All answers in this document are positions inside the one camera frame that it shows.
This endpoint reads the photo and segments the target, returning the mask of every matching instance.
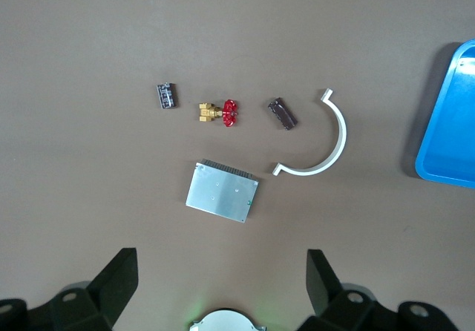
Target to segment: metal box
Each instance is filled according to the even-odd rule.
[[[186,205],[244,223],[258,184],[250,173],[203,160],[194,168]]]

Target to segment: gray floor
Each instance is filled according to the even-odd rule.
[[[269,331],[312,312],[308,248],[386,307],[435,304],[475,324],[475,191],[413,161],[475,0],[0,0],[0,298],[34,307],[138,248],[115,330],[186,330],[218,307]],[[163,111],[155,85],[177,83]],[[340,160],[314,177],[336,121]],[[282,96],[300,121],[266,110]],[[238,123],[197,121],[236,99]],[[261,181],[245,224],[185,206],[207,158]]]

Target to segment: white curved handle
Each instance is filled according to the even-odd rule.
[[[330,96],[332,96],[332,93],[333,91],[328,88],[321,97],[321,101],[330,107],[333,112],[335,112],[336,119],[338,120],[338,141],[336,142],[332,153],[320,164],[307,169],[292,169],[282,163],[278,163],[272,172],[275,176],[277,176],[281,170],[301,177],[318,174],[327,170],[340,157],[341,152],[343,152],[344,145],[347,142],[347,124],[345,123],[343,115],[341,114],[338,107],[336,107],[335,104],[330,101]]]

